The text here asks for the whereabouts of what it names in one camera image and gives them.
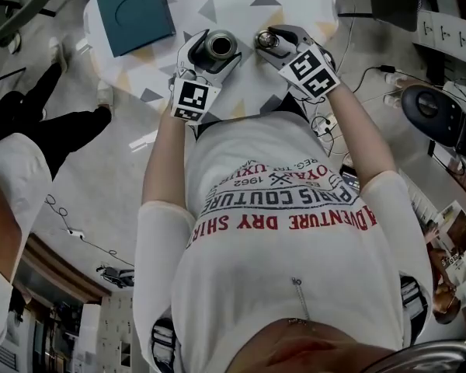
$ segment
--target power strip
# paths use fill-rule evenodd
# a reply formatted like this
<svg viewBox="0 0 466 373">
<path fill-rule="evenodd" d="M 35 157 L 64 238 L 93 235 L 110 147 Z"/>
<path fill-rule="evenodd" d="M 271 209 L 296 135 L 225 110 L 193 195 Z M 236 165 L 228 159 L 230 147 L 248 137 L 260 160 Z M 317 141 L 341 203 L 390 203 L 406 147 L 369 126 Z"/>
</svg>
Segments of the power strip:
<svg viewBox="0 0 466 373">
<path fill-rule="evenodd" d="M 315 130 L 316 136 L 318 137 L 321 137 L 322 135 L 325 135 L 329 132 L 331 133 L 338 124 L 336 121 L 336 117 L 333 113 L 329 113 L 325 117 L 326 120 L 322 120 L 322 117 L 318 117 L 318 119 L 321 120 L 321 123 L 318 124 Z"/>
<path fill-rule="evenodd" d="M 67 233 L 75 238 L 85 239 L 85 234 L 82 231 L 76 231 L 75 229 L 66 229 Z"/>
</svg>

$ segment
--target white cable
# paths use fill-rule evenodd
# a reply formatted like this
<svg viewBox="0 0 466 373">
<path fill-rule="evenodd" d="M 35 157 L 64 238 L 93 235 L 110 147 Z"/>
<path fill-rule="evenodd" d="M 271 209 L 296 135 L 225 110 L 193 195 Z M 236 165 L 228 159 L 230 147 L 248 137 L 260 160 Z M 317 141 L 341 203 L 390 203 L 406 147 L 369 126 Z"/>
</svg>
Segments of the white cable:
<svg viewBox="0 0 466 373">
<path fill-rule="evenodd" d="M 384 97 L 384 96 L 389 96 L 390 94 L 395 94 L 396 92 L 402 92 L 402 91 L 404 91 L 404 90 L 403 90 L 403 89 L 395 89 L 394 91 L 386 92 L 385 94 L 381 94 L 380 96 L 374 96 L 373 98 L 366 99 L 365 101 L 360 101 L 360 103 L 361 103 L 361 104 L 363 104 L 363 103 L 369 103 L 369 102 L 372 101 L 373 99 L 381 98 L 381 97 Z"/>
<path fill-rule="evenodd" d="M 332 152 L 332 154 L 329 156 L 329 158 L 331 158 L 332 156 L 347 156 L 347 155 L 350 155 L 349 152 L 345 152 L 345 153 L 335 153 L 335 152 Z"/>
<path fill-rule="evenodd" d="M 354 4 L 354 14 L 356 13 L 357 10 L 357 4 L 356 0 L 352 0 Z M 352 29 L 354 28 L 354 21 L 356 20 L 356 17 L 352 17 L 352 22 L 350 23 L 350 29 L 349 29 L 349 39 L 347 40 L 347 47 L 345 51 L 343 52 L 342 60 L 340 61 L 339 67 L 336 69 L 336 74 L 339 74 L 340 68 L 342 67 L 343 62 L 345 61 L 345 56 L 347 55 L 347 51 L 349 50 L 350 47 L 350 40 L 352 39 Z"/>
</svg>

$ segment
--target leg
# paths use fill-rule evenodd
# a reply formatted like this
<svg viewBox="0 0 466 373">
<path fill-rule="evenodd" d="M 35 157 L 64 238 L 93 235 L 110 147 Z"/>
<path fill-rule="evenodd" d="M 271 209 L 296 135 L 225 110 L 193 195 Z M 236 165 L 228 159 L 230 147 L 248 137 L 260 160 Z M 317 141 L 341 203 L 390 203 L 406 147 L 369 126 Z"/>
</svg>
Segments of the leg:
<svg viewBox="0 0 466 373">
<path fill-rule="evenodd" d="M 62 75 L 61 66 L 58 63 L 52 64 L 41 76 L 38 83 L 24 97 L 21 109 L 20 120 L 40 121 L 42 110 L 47 104 L 50 95 L 55 89 L 59 78 Z"/>
<path fill-rule="evenodd" d="M 38 83 L 31 89 L 24 98 L 19 120 L 23 122 L 40 121 L 42 111 L 47 104 L 50 95 L 55 90 L 55 86 L 62 73 L 68 70 L 68 65 L 64 57 L 62 45 L 56 37 L 52 37 L 49 42 L 50 62 L 52 65 L 41 76 Z"/>
<path fill-rule="evenodd" d="M 6 127 L 12 122 L 23 98 L 24 95 L 20 92 L 11 91 L 0 99 L 0 127 Z"/>
<path fill-rule="evenodd" d="M 94 112 L 73 112 L 45 120 L 19 132 L 41 149 L 53 179 L 68 155 L 91 142 L 111 120 L 110 110 L 99 107 Z"/>
</svg>

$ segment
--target person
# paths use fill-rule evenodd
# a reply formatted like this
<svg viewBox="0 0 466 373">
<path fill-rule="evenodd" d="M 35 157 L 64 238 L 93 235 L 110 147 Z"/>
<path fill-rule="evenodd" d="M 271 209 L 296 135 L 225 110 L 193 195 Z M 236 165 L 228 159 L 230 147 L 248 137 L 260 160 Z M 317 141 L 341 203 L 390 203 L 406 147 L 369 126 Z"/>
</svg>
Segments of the person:
<svg viewBox="0 0 466 373">
<path fill-rule="evenodd" d="M 162 116 L 133 296 L 155 370 L 362 371 L 412 340 L 403 277 L 425 301 L 423 326 L 431 316 L 428 253 L 391 151 L 345 84 L 326 97 L 360 195 L 290 94 L 275 112 L 209 126 L 186 168 L 186 124 Z"/>
<path fill-rule="evenodd" d="M 432 245 L 432 241 L 440 234 L 438 224 L 432 220 L 428 221 L 424 232 L 433 275 L 433 316 L 439 324 L 448 325 L 459 314 L 461 300 L 456 297 L 456 285 L 450 280 L 442 263 L 447 253 L 443 249 L 435 249 Z"/>
<path fill-rule="evenodd" d="M 446 283 L 439 284 L 433 296 L 433 316 L 440 325 L 448 325 L 461 310 L 461 300 L 456 290 Z"/>
<path fill-rule="evenodd" d="M 94 112 L 41 121 L 45 103 L 67 70 L 58 40 L 52 38 L 49 47 L 51 66 L 37 85 L 25 96 L 10 92 L 0 100 L 0 344 L 8 310 L 16 311 L 20 300 L 12 292 L 16 269 L 52 181 L 69 153 L 100 134 L 113 116 L 113 91 L 100 82 Z"/>
</svg>

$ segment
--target hand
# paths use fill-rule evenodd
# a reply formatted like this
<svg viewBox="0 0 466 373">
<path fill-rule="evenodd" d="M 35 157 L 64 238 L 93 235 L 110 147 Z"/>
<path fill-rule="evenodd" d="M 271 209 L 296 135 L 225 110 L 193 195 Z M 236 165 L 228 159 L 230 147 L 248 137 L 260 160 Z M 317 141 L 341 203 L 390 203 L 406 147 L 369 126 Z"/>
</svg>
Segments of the hand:
<svg viewBox="0 0 466 373">
<path fill-rule="evenodd" d="M 431 243 L 434 239 L 438 238 L 440 231 L 438 228 L 432 228 L 425 234 L 426 244 Z"/>
<path fill-rule="evenodd" d="M 335 63 L 335 58 L 333 58 L 332 54 L 323 48 L 320 44 L 318 44 L 319 50 L 321 51 L 321 54 L 323 54 L 323 57 L 325 58 L 326 63 L 333 68 L 333 71 L 336 72 L 336 63 Z"/>
<path fill-rule="evenodd" d="M 456 290 L 457 290 L 456 285 L 453 284 L 449 279 L 443 279 L 443 282 L 449 288 L 449 290 L 451 290 L 454 293 L 456 292 Z"/>
</svg>

